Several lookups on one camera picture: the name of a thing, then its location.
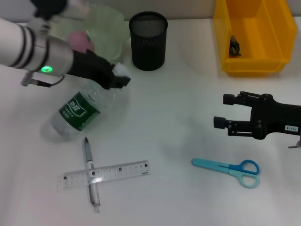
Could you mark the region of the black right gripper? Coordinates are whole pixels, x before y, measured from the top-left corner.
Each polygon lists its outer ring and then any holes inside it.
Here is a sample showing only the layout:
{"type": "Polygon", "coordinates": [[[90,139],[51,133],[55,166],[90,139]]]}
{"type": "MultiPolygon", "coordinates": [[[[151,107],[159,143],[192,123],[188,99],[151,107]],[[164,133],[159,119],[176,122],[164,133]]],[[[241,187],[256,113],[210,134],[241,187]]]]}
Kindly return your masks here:
{"type": "MultiPolygon", "coordinates": [[[[237,96],[224,94],[223,104],[252,106],[252,97],[244,91],[237,96]]],[[[301,107],[279,103],[272,95],[263,94],[252,106],[250,122],[231,121],[215,116],[214,128],[227,129],[228,136],[253,136],[255,139],[264,139],[271,133],[298,136],[301,134],[301,107]]]]}

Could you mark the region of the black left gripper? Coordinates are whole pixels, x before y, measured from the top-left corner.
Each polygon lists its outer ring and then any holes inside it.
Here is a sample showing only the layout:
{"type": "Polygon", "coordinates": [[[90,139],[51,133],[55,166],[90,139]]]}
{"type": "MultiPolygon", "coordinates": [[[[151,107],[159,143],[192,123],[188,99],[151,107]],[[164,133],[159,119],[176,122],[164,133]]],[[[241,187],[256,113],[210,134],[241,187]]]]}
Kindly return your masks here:
{"type": "Polygon", "coordinates": [[[115,76],[115,64],[88,50],[86,53],[73,50],[73,63],[69,75],[86,78],[98,83],[104,89],[121,89],[131,79],[127,76],[115,76]]]}

